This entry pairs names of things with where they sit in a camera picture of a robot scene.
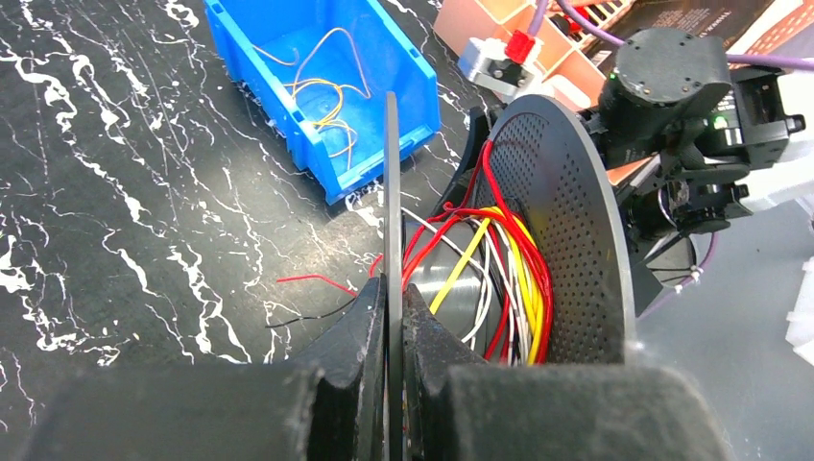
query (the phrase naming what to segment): white wire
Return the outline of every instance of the white wire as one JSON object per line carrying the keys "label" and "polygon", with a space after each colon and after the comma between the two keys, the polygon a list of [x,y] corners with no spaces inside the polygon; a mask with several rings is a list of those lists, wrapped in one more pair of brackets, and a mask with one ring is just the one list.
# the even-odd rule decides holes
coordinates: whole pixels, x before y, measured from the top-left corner
{"label": "white wire", "polygon": [[[410,216],[411,218],[415,219],[417,222],[419,222],[419,224],[421,224],[422,226],[427,228],[429,231],[433,232],[434,234],[438,233],[438,230],[433,225],[431,225],[430,223],[428,223],[428,222],[424,221],[423,219],[421,219],[413,211],[410,211],[409,209],[404,208],[404,207],[401,210],[405,214]],[[521,356],[519,358],[522,359],[522,363],[525,363],[527,361],[527,359],[528,359],[528,353],[529,353],[529,350],[531,348],[531,334],[530,334],[530,331],[529,331],[528,319],[526,319],[525,310],[522,307],[523,306],[522,301],[518,301],[518,299],[522,300],[522,296],[520,296],[519,293],[517,293],[515,295],[515,292],[513,292],[513,290],[512,290],[512,287],[518,288],[517,283],[515,283],[515,280],[516,280],[516,275],[515,275],[516,274],[516,267],[515,267],[515,263],[514,263],[515,254],[512,251],[512,246],[509,243],[509,239],[507,238],[506,232],[504,232],[503,227],[500,226],[499,223],[497,223],[497,222],[494,222],[494,226],[496,227],[497,233],[500,235],[500,238],[503,241],[503,244],[506,246],[506,251],[507,251],[507,254],[509,255],[509,258],[507,260],[507,262],[509,262],[509,275],[508,276],[507,276],[506,272],[503,270],[502,265],[497,264],[497,268],[498,268],[498,272],[500,274],[500,277],[503,280],[503,283],[505,284],[505,286],[508,287],[507,290],[506,290],[506,293],[509,296],[510,305],[512,307],[510,309],[510,311],[509,311],[509,313],[511,314],[510,315],[510,322],[509,322],[509,344],[510,344],[510,347],[509,347],[509,357],[510,357],[509,363],[515,363],[515,360],[513,359],[513,357],[514,357],[514,348],[512,348],[512,346],[511,346],[511,344],[513,344],[514,341],[515,341],[515,318],[518,319],[518,322],[517,322],[518,330],[516,331],[516,333],[519,336],[519,340],[520,340]],[[455,242],[450,240],[446,235],[442,235],[441,240],[443,240],[443,242],[446,243],[449,246],[449,248],[451,248],[458,255],[461,255],[461,256],[464,255],[464,251],[461,250],[461,248],[458,247],[458,245],[456,245]],[[495,254],[497,254],[497,249],[494,248],[494,244],[491,242],[491,239],[487,238],[487,242],[489,243],[492,251]],[[488,277],[488,271],[486,271],[483,268],[483,266],[481,266],[476,260],[474,260],[473,258],[470,258],[468,263],[469,263],[469,265],[471,265],[472,267],[477,269],[485,277]]]}
{"label": "white wire", "polygon": [[[438,233],[438,230],[437,230],[437,229],[435,229],[435,227],[433,227],[433,225],[431,225],[430,223],[428,223],[428,222],[424,221],[423,219],[419,218],[419,217],[418,217],[418,216],[417,216],[415,213],[413,213],[413,212],[412,212],[412,211],[410,211],[409,209],[407,209],[407,208],[402,208],[401,210],[402,210],[403,212],[407,213],[407,214],[408,214],[410,217],[412,217],[413,219],[415,219],[415,220],[416,220],[416,221],[418,221],[419,223],[421,223],[421,225],[422,225],[422,226],[424,226],[424,227],[428,228],[428,229],[429,229],[431,232],[433,232],[433,233]],[[458,255],[460,255],[460,256],[463,256],[463,255],[464,255],[464,251],[462,251],[462,250],[461,250],[461,249],[458,247],[458,245],[455,245],[455,243],[454,243],[452,240],[449,240],[449,239],[448,239],[448,238],[447,238],[445,235],[442,235],[442,236],[441,236],[441,239],[442,239],[442,240],[443,240],[443,241],[444,241],[444,242],[445,242],[447,245],[449,245],[449,248],[451,248],[453,251],[455,251],[455,253],[457,253],[457,254],[458,254]],[[486,256],[486,258],[484,259],[484,261],[485,261],[485,265],[486,265],[487,267],[490,267],[489,252],[487,252],[487,256]],[[476,323],[476,324],[475,324],[475,327],[474,327],[474,328],[473,328],[473,329],[472,329],[472,330],[471,330],[471,331],[470,331],[470,332],[467,334],[467,336],[465,336],[465,337],[464,337],[464,339],[462,339],[462,342],[464,342],[464,343],[465,343],[465,342],[467,342],[467,341],[469,341],[470,339],[472,339],[472,338],[474,337],[474,335],[477,333],[478,329],[480,329],[480,326],[482,326],[482,325],[483,325],[483,321],[484,321],[484,319],[486,318],[486,315],[484,314],[484,315],[482,315],[482,316],[481,316],[480,312],[481,312],[481,309],[483,309],[483,310],[485,310],[485,311],[488,311],[488,310],[489,310],[489,309],[488,309],[488,306],[489,306],[489,305],[490,305],[490,303],[491,303],[491,292],[492,292],[492,290],[493,290],[493,288],[492,288],[492,286],[491,286],[491,283],[490,283],[490,280],[491,280],[491,279],[490,279],[490,277],[489,277],[489,271],[485,270],[485,269],[483,268],[483,266],[481,266],[480,264],[478,264],[478,262],[477,262],[477,261],[475,261],[475,260],[474,260],[473,258],[471,258],[471,257],[469,258],[469,264],[470,264],[472,267],[474,267],[475,269],[477,269],[478,271],[480,271],[480,273],[481,273],[481,274],[483,274],[483,280],[485,281],[485,283],[481,284],[481,288],[483,289],[483,287],[484,287],[484,286],[486,286],[486,291],[487,291],[487,293],[486,293],[486,304],[485,304],[485,306],[486,306],[486,307],[483,307],[483,306],[481,305],[481,303],[479,302],[479,303],[478,303],[477,310],[476,310],[476,313],[475,313],[475,320],[476,320],[476,322],[477,322],[477,320],[480,318],[480,324],[477,324],[477,323]],[[482,301],[483,301],[483,293],[481,293],[481,302],[482,302]]]}
{"label": "white wire", "polygon": [[[402,210],[402,211],[404,211],[404,212],[405,212],[407,215],[409,215],[411,218],[413,218],[413,219],[415,219],[416,221],[418,221],[418,222],[419,222],[419,224],[421,224],[422,226],[424,226],[425,228],[427,228],[429,231],[431,231],[431,232],[433,232],[433,233],[438,233],[438,230],[437,230],[437,229],[435,229],[435,227],[434,227],[433,225],[431,225],[430,223],[428,223],[428,222],[424,221],[423,219],[419,218],[419,217],[416,215],[416,213],[414,213],[414,212],[410,211],[410,210],[409,210],[409,209],[407,209],[407,208],[402,208],[401,210]],[[502,232],[502,229],[500,228],[500,226],[496,226],[496,227],[497,227],[498,232]],[[503,241],[504,241],[504,243],[508,242],[508,240],[506,239],[506,234],[501,233],[501,235],[503,236]],[[451,248],[451,249],[452,249],[452,251],[454,251],[454,252],[455,252],[455,253],[457,253],[458,255],[461,255],[461,256],[463,256],[463,255],[464,255],[464,251],[463,251],[463,250],[461,250],[461,248],[460,248],[460,247],[458,247],[458,245],[456,245],[456,244],[455,244],[455,242],[453,242],[452,240],[450,240],[450,239],[449,239],[449,238],[448,238],[446,235],[442,235],[442,236],[441,236],[441,240],[443,240],[443,242],[444,242],[444,243],[446,243],[447,245],[449,245],[449,248]],[[489,244],[492,246],[492,251],[493,251],[493,252],[495,252],[495,253],[497,253],[497,250],[494,248],[494,244],[492,244],[492,243],[491,243],[491,240],[490,240],[490,239],[487,239],[487,242],[489,242]],[[486,270],[485,270],[485,269],[484,269],[484,268],[483,268],[483,267],[482,267],[480,264],[478,264],[478,261],[476,261],[476,260],[474,260],[474,259],[472,259],[472,258],[470,258],[470,259],[469,259],[469,265],[471,265],[472,267],[474,267],[475,269],[477,269],[478,271],[480,271],[482,274],[483,274],[483,273],[487,273],[487,271],[486,271]],[[500,274],[500,278],[503,280],[503,283],[504,283],[506,286],[512,286],[512,284],[511,284],[511,283],[509,283],[509,279],[506,277],[506,272],[503,270],[503,267],[502,267],[500,264],[498,264],[498,265],[497,265],[497,269],[498,269],[498,273]],[[515,295],[512,293],[512,290],[507,290],[507,293],[509,294],[509,301],[511,302],[511,304],[512,304],[513,306],[517,306],[517,301],[516,301],[516,299],[515,299]]]}
{"label": "white wire", "polygon": [[497,233],[500,235],[500,239],[503,240],[503,244],[506,246],[506,251],[509,255],[507,259],[507,263],[509,265],[509,282],[511,286],[515,289],[516,296],[517,296],[517,303],[514,303],[512,308],[514,309],[513,314],[517,318],[517,334],[519,335],[520,339],[520,359],[523,361],[522,363],[526,363],[528,360],[528,354],[531,350],[531,335],[530,335],[530,326],[528,323],[528,319],[526,318],[526,311],[523,304],[523,297],[521,296],[520,284],[519,279],[517,277],[517,271],[515,266],[515,253],[512,250],[512,245],[509,243],[509,238],[506,236],[506,232],[503,230],[503,227],[499,224],[495,225],[497,228]]}
{"label": "white wire", "polygon": [[[478,221],[473,219],[472,221],[478,223],[478,225],[483,226],[482,221]],[[484,265],[488,268],[491,268],[491,251],[484,252]],[[472,330],[464,336],[464,339],[461,341],[466,342],[471,341],[471,347],[474,351],[475,348],[475,335],[481,329],[481,326],[484,324],[486,320],[487,313],[489,312],[489,306],[491,305],[491,292],[492,290],[486,290],[484,287],[491,286],[491,279],[488,276],[484,276],[483,281],[481,282],[481,297],[478,301],[478,308],[475,312],[475,323]],[[486,301],[484,302],[484,291],[486,291]]]}
{"label": "white wire", "polygon": [[[509,275],[508,276],[506,276],[506,273],[503,271],[503,266],[502,265],[498,264],[497,268],[498,268],[498,271],[500,272],[500,276],[503,279],[503,282],[504,282],[504,284],[506,286],[506,293],[509,295],[509,302],[510,302],[510,306],[511,306],[511,308],[509,309],[509,313],[511,314],[511,316],[510,316],[510,321],[509,321],[509,338],[508,338],[508,341],[509,341],[510,345],[513,345],[515,343],[515,318],[517,316],[517,312],[519,311],[518,301],[515,298],[515,294],[512,291],[512,288],[513,288],[513,286],[515,286],[515,281],[516,281],[516,275],[515,275],[516,270],[515,270],[515,265],[513,263],[514,258],[515,258],[515,254],[512,251],[512,246],[509,244],[509,239],[506,237],[506,232],[503,231],[503,227],[500,226],[499,223],[494,223],[494,226],[497,229],[497,233],[500,235],[500,239],[503,241],[503,244],[506,247],[506,252],[507,252],[507,256],[508,256],[507,261],[510,262],[509,263]],[[494,243],[492,243],[491,239],[487,240],[487,243],[489,244],[490,250],[493,253],[497,254],[498,250],[495,248]],[[520,336],[520,348],[523,349],[523,343],[525,341],[523,340],[522,332],[517,331],[516,334]],[[509,347],[509,351],[510,351],[509,352],[509,354],[510,354],[509,363],[514,364],[515,363],[515,360],[514,360],[515,348],[514,347]]]}

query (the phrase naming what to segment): yellow wire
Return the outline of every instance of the yellow wire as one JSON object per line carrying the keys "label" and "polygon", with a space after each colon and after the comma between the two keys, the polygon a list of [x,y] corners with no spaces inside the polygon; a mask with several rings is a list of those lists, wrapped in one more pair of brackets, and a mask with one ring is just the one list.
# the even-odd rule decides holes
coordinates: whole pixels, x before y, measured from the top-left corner
{"label": "yellow wire", "polygon": [[[497,206],[482,209],[485,211],[492,211],[503,215],[502,211]],[[527,238],[529,238],[529,240],[531,240],[532,239],[531,233],[528,231],[525,224],[523,224],[523,222],[516,216],[514,216],[514,219],[517,225],[520,227],[520,230],[526,235]],[[435,315],[438,312],[438,309],[441,307],[443,300],[446,298],[446,296],[449,294],[449,291],[452,289],[452,286],[461,276],[461,273],[464,271],[464,267],[466,267],[467,263],[471,260],[472,255],[474,255],[475,250],[477,250],[481,240],[486,234],[490,223],[491,223],[490,218],[484,219],[481,222],[481,225],[478,227],[478,230],[472,237],[471,242],[469,242],[467,249],[461,255],[461,258],[458,260],[458,262],[455,264],[455,267],[452,269],[452,273],[449,274],[449,277],[446,279],[446,282],[444,283],[443,287],[433,299],[432,303],[430,304],[430,312],[433,315]],[[509,240],[509,244],[512,247],[512,252],[516,255],[515,268],[518,276],[518,286],[523,299],[526,316],[528,317],[529,323],[532,326],[533,340],[531,350],[529,351],[527,363],[528,365],[534,365],[537,359],[539,343],[542,340],[543,325],[545,324],[545,306],[543,305],[542,300],[542,287],[538,286],[537,281],[534,280],[534,278],[532,277],[528,261],[525,261],[523,259],[522,252],[520,251],[519,245],[517,245],[515,239],[512,238],[512,236],[508,232],[505,233],[507,239]]]}
{"label": "yellow wire", "polygon": [[308,56],[302,61],[302,64],[299,65],[299,68],[297,69],[297,74],[295,74],[295,76],[294,76],[294,85],[293,85],[294,91],[295,92],[297,91],[297,85],[298,85],[298,81],[299,81],[299,74],[302,73],[302,69],[305,67],[305,65],[309,61],[311,61],[311,58],[313,58],[314,55],[317,53],[317,51],[320,49],[320,47],[323,46],[323,43],[325,43],[325,41],[328,40],[329,37],[331,37],[332,35],[334,35],[337,32],[341,32],[341,33],[345,34],[345,36],[347,37],[347,41],[350,43],[350,49],[351,49],[351,51],[353,51],[353,57],[356,59],[356,67],[359,69],[359,77],[361,77],[361,79],[362,79],[362,85],[365,86],[366,94],[363,95],[363,96],[365,97],[365,99],[370,99],[371,98],[371,89],[368,87],[368,81],[365,80],[365,72],[362,70],[362,62],[359,60],[359,53],[356,52],[356,44],[353,42],[353,37],[350,36],[350,32],[348,32],[347,30],[345,30],[345,29],[343,29],[341,27],[335,27],[335,28],[331,29],[330,31],[328,31],[328,33],[325,34],[320,39],[320,41],[317,43],[317,46],[315,46],[314,49],[311,50],[311,53],[309,53]]}
{"label": "yellow wire", "polygon": [[472,255],[474,255],[475,250],[477,250],[478,246],[481,244],[481,239],[483,239],[484,234],[486,234],[490,221],[491,219],[487,218],[481,222],[481,225],[475,232],[474,237],[472,237],[472,241],[469,242],[469,246],[464,251],[464,254],[461,255],[461,259],[459,259],[458,263],[455,264],[455,267],[452,268],[452,273],[449,274],[449,278],[446,280],[446,283],[443,285],[441,291],[438,292],[438,294],[435,296],[435,299],[430,304],[430,312],[432,312],[433,315],[435,315],[436,312],[438,312],[438,309],[439,307],[441,307],[443,299],[446,298],[446,295],[449,293],[449,290],[452,289],[452,285],[455,284],[455,281],[458,279],[458,277],[461,276],[461,273],[464,272],[464,267],[467,265],[469,260],[472,259]]}
{"label": "yellow wire", "polygon": [[[484,208],[484,210],[503,214],[497,206]],[[531,240],[532,236],[525,224],[515,216],[515,223],[520,227],[520,230]],[[528,364],[534,365],[539,350],[539,342],[542,339],[542,328],[545,323],[545,310],[542,303],[542,288],[537,285],[528,267],[528,262],[522,260],[522,253],[520,252],[517,242],[512,236],[506,232],[506,237],[512,246],[512,252],[516,255],[515,267],[517,269],[517,276],[519,278],[520,294],[523,298],[523,304],[526,311],[526,316],[529,318],[529,323],[532,324],[532,347],[529,351]],[[532,285],[532,290],[529,291],[528,285]]]}
{"label": "yellow wire", "polygon": [[[364,89],[365,89],[364,92],[361,89],[359,89],[357,86],[354,86],[354,85],[337,85],[337,84],[335,84],[333,82],[330,82],[328,80],[325,80],[325,79],[313,78],[313,79],[306,79],[306,80],[303,80],[303,81],[299,80],[299,75],[302,73],[302,69],[305,67],[305,65],[311,61],[311,59],[314,57],[314,55],[317,53],[317,51],[319,51],[319,49],[323,46],[325,41],[328,40],[329,37],[331,37],[332,35],[334,35],[337,32],[341,32],[341,33],[345,34],[345,36],[347,36],[347,40],[350,43],[350,49],[353,51],[353,57],[356,60],[356,67],[359,69],[359,77],[362,80],[362,85],[364,86]],[[275,56],[271,55],[270,53],[266,52],[265,50],[263,50],[259,46],[257,46],[257,45],[253,45],[253,46],[254,46],[255,50],[262,53],[263,55],[265,55],[270,60],[278,62],[278,63],[280,63],[282,65],[293,66],[293,65],[295,65],[297,63],[297,61],[294,61],[294,62],[281,61],[280,59],[278,59]],[[295,56],[297,57],[297,60],[299,60],[299,53],[298,53],[297,49],[294,50],[294,53],[295,53]],[[292,83],[286,84],[284,86],[291,88],[291,97],[294,98],[295,101],[296,101],[297,100],[297,95],[299,94],[299,92],[302,91],[303,89],[311,86],[311,85],[328,85],[328,86],[334,88],[336,90],[336,92],[337,92],[337,95],[339,96],[339,102],[337,103],[336,107],[334,107],[329,113],[327,113],[321,120],[319,120],[317,122],[311,122],[311,124],[314,127],[318,127],[318,131],[321,131],[322,128],[325,128],[325,127],[328,127],[329,129],[330,128],[344,128],[346,130],[346,132],[347,132],[347,147],[345,149],[342,149],[339,152],[336,152],[334,154],[329,155],[328,157],[329,158],[336,158],[336,157],[341,156],[345,152],[347,152],[347,169],[349,170],[350,166],[351,166],[351,161],[352,161],[353,146],[356,144],[356,141],[358,140],[359,136],[358,136],[357,132],[353,128],[351,128],[350,125],[347,124],[347,122],[342,121],[342,120],[338,120],[336,118],[339,115],[339,112],[342,111],[342,107],[345,104],[345,96],[344,96],[343,89],[345,89],[345,88],[352,89],[352,90],[356,91],[357,93],[359,93],[359,95],[362,96],[365,99],[370,99],[372,97],[372,94],[371,94],[371,89],[368,86],[368,81],[365,79],[365,72],[362,70],[362,62],[359,60],[359,53],[356,51],[356,44],[353,42],[353,37],[350,35],[350,32],[348,32],[346,29],[343,29],[341,27],[335,27],[335,28],[331,29],[330,31],[328,31],[328,33],[325,34],[320,39],[320,41],[317,43],[317,45],[314,46],[314,49],[311,50],[311,53],[309,53],[308,56],[302,61],[302,64],[299,65],[299,68],[297,69],[297,73],[294,76],[294,81]]]}

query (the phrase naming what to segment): white device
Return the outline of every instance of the white device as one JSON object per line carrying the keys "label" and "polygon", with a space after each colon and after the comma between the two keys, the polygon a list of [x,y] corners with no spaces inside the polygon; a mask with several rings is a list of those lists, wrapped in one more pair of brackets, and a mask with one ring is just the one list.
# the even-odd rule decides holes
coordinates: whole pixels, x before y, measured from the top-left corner
{"label": "white device", "polygon": [[796,71],[778,77],[780,99],[787,114],[801,114],[805,130],[793,133],[772,168],[753,171],[739,183],[749,187],[741,205],[752,212],[792,200],[810,201],[814,195],[814,72]]}
{"label": "white device", "polygon": [[458,67],[464,73],[464,77],[470,82],[488,88],[496,93],[505,103],[527,94],[527,89],[535,87],[542,82],[542,71],[535,66],[535,61],[539,56],[542,47],[542,40],[535,38],[535,44],[526,61],[520,65],[522,75],[517,81],[517,85],[501,80],[502,70],[490,71],[494,63],[506,62],[506,43],[497,38],[470,38],[464,53],[458,59]]}

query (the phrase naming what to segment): blue plastic bin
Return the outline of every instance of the blue plastic bin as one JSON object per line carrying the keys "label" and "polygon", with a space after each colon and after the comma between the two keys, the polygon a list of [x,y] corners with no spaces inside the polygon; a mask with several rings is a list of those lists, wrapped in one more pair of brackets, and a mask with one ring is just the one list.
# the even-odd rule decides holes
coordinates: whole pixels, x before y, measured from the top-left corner
{"label": "blue plastic bin", "polygon": [[[308,168],[333,204],[383,173],[385,93],[398,98],[401,159],[432,138],[441,125],[435,71],[376,0],[204,0],[206,16],[232,80],[243,82],[288,144],[294,163]],[[351,166],[347,155],[330,155],[347,146],[340,129],[318,132],[312,121],[337,104],[336,91],[313,85],[297,101],[284,87],[294,81],[299,63],[331,29],[353,37],[372,97],[344,91],[338,118],[358,133]],[[254,49],[262,48],[281,65]],[[299,80],[320,78],[362,87],[347,37],[332,35],[302,69]]]}

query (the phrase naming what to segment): red wire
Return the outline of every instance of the red wire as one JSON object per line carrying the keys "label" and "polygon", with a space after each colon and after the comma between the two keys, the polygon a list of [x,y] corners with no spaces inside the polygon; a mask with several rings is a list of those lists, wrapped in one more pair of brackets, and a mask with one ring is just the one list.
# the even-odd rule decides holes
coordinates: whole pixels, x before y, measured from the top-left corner
{"label": "red wire", "polygon": [[413,276],[413,272],[416,271],[416,268],[419,267],[419,264],[427,257],[427,255],[430,254],[430,252],[433,251],[433,249],[441,241],[441,237],[443,237],[443,235],[447,231],[449,231],[449,228],[451,228],[454,224],[458,223],[459,221],[461,221],[461,218],[457,216],[446,220],[446,222],[443,223],[443,226],[441,226],[441,228],[438,229],[438,232],[436,232],[436,234],[433,235],[433,238],[427,243],[427,245],[416,255],[416,257],[413,258],[413,260],[411,260],[409,263],[405,265],[404,274],[401,278],[402,286],[404,287],[407,286],[407,282],[410,281],[410,277]]}
{"label": "red wire", "polygon": [[[506,270],[506,261],[503,257],[503,252],[501,252],[500,246],[497,240],[497,232],[494,230],[493,227],[488,228],[489,237],[491,238],[492,243],[494,244],[494,248],[498,249],[497,255],[500,258],[500,265]],[[491,356],[494,354],[494,350],[497,348],[497,345],[500,343],[500,339],[503,337],[503,331],[506,329],[506,322],[509,320],[509,309],[511,308],[511,302],[509,301],[509,293],[506,292],[503,294],[503,311],[500,314],[500,322],[497,323],[497,328],[494,331],[494,334],[491,336],[491,342],[489,343],[489,347],[486,349],[486,353],[484,353],[484,358],[487,360],[491,360]]]}
{"label": "red wire", "polygon": [[[497,184],[497,180],[494,178],[494,174],[491,171],[490,160],[491,160],[491,148],[492,148],[492,145],[493,144],[492,144],[491,140],[487,140],[484,143],[483,156],[481,157],[481,161],[483,162],[482,168],[483,168],[483,171],[484,171],[484,176],[486,177],[486,180],[490,185],[491,193],[494,196],[494,200],[497,202],[497,207],[499,207],[500,210],[503,211],[504,215],[509,216],[510,215],[509,207],[506,206],[506,202],[503,200],[503,195],[500,193],[500,187]],[[509,222],[510,228],[513,231],[515,231],[515,233],[518,236],[522,237],[522,241],[527,242],[529,244],[532,243],[532,242],[528,241],[528,238],[526,237],[525,233],[520,231],[520,229],[517,226],[517,223],[515,222],[514,219],[509,219],[507,221]],[[534,251],[534,252],[531,252],[531,253],[533,255],[535,255],[536,258],[535,259],[527,258],[527,260],[528,261],[534,261],[536,264],[539,265],[539,268],[542,270],[542,274],[541,274],[542,277],[540,278],[540,281],[542,282],[542,285],[540,285],[540,288],[542,290],[543,302],[545,303],[545,309],[547,311],[546,312],[547,315],[545,315],[545,325],[543,325],[543,329],[542,329],[543,330],[542,340],[540,341],[539,353],[537,355],[537,363],[543,363],[545,361],[545,356],[548,353],[548,341],[549,341],[549,339],[551,337],[551,326],[553,324],[554,291],[553,291],[553,288],[551,286],[551,271],[548,269],[548,265],[542,259],[542,256],[540,255],[539,251]]]}
{"label": "red wire", "polygon": [[[469,184],[467,184],[467,193],[464,194],[464,199],[461,201],[460,206],[464,206],[469,202],[469,198],[472,196],[472,192],[475,190],[475,184],[477,183],[478,175],[481,172],[481,157],[483,156],[484,148],[486,144],[481,146],[481,152],[478,155],[478,161],[475,162],[475,167],[472,169],[472,177],[469,178]],[[444,212],[439,214],[438,216],[433,216],[427,219],[428,223],[437,223],[440,222],[443,218],[449,215],[449,212],[446,211],[447,206],[451,206],[450,202],[446,202],[443,204]],[[407,246],[407,249],[404,250],[404,259],[406,260],[413,249],[416,247],[416,244],[419,243],[419,238],[421,237],[421,233],[424,232],[424,226],[421,226],[415,234],[413,234],[413,239],[410,241],[410,244]]]}
{"label": "red wire", "polygon": [[[515,240],[518,244],[518,248],[522,253],[523,257],[529,264],[529,269],[532,272],[532,277],[537,285],[540,287],[540,291],[542,292],[543,302],[545,304],[545,324],[543,325],[543,332],[542,338],[539,343],[539,352],[537,354],[537,363],[543,363],[545,361],[545,356],[548,352],[548,343],[551,337],[551,327],[553,325],[553,318],[554,318],[554,293],[553,287],[551,283],[551,272],[548,268],[548,265],[542,258],[542,255],[539,253],[539,249],[537,248],[537,244],[533,242],[529,237],[526,236],[525,232],[523,232],[520,227],[517,225],[515,221],[515,214],[509,210],[509,207],[506,205],[506,202],[503,199],[503,195],[500,192],[500,187],[497,183],[497,180],[494,177],[494,174],[491,171],[491,149],[492,149],[492,142],[491,140],[487,140],[483,148],[481,149],[481,155],[479,161],[475,164],[475,168],[472,172],[472,178],[469,181],[469,185],[467,186],[467,193],[465,198],[462,200],[461,205],[459,207],[453,207],[450,202],[447,202],[443,205],[444,212],[438,216],[434,216],[427,221],[430,223],[439,222],[442,219],[446,218],[450,214],[453,215],[453,218],[449,219],[444,223],[444,225],[439,229],[439,231],[433,236],[432,240],[419,252],[419,254],[407,264],[403,279],[402,285],[406,285],[407,281],[413,275],[413,272],[416,270],[416,267],[419,266],[422,260],[424,260],[427,255],[438,245],[441,241],[441,238],[445,232],[452,227],[453,224],[460,221],[460,215],[475,215],[481,217],[489,217],[501,225],[503,225],[504,229],[506,229],[507,233],[512,236],[512,239]],[[491,211],[484,211],[480,209],[473,209],[473,208],[464,208],[464,206],[468,203],[472,191],[474,190],[474,185],[477,182],[477,177],[480,171],[483,170],[484,176],[486,177],[487,183],[490,186],[492,196],[497,204],[497,207],[501,210],[502,214],[495,213]],[[410,241],[410,244],[407,246],[407,249],[404,252],[404,259],[406,260],[410,253],[415,249],[416,245],[418,244],[419,238],[421,233],[423,232],[424,227],[419,228],[416,233],[413,235],[413,239]],[[496,349],[497,342],[500,340],[500,336],[505,330],[506,321],[508,320],[508,311],[506,310],[507,306],[507,299],[504,299],[504,315],[501,317],[500,325],[498,326],[495,335],[492,337],[490,343],[490,349],[487,350],[488,356],[491,356],[494,353],[494,349]],[[508,358],[508,349],[509,349],[509,341],[504,342],[503,344],[503,351],[501,352],[502,358]]]}
{"label": "red wire", "polygon": [[371,268],[368,270],[368,276],[373,277],[373,273],[376,270],[376,266],[381,262],[384,258],[384,255],[379,255],[376,259],[373,260],[373,264],[371,264]]}
{"label": "red wire", "polygon": [[309,279],[319,279],[319,280],[322,280],[322,281],[324,281],[325,283],[328,283],[328,284],[330,284],[330,285],[333,285],[333,286],[335,286],[335,287],[339,288],[340,290],[342,290],[342,291],[344,291],[344,292],[348,293],[348,294],[349,294],[350,296],[352,296],[353,298],[356,298],[356,293],[355,293],[353,290],[351,290],[350,288],[347,288],[346,286],[342,285],[342,284],[341,284],[341,283],[339,283],[338,281],[331,280],[331,279],[329,279],[328,277],[326,277],[326,276],[321,276],[321,275],[319,275],[319,274],[307,274],[307,275],[305,275],[305,276],[284,277],[284,278],[282,278],[282,279],[277,279],[277,283],[285,283],[285,282],[287,282],[287,281],[298,281],[298,280],[309,280]]}

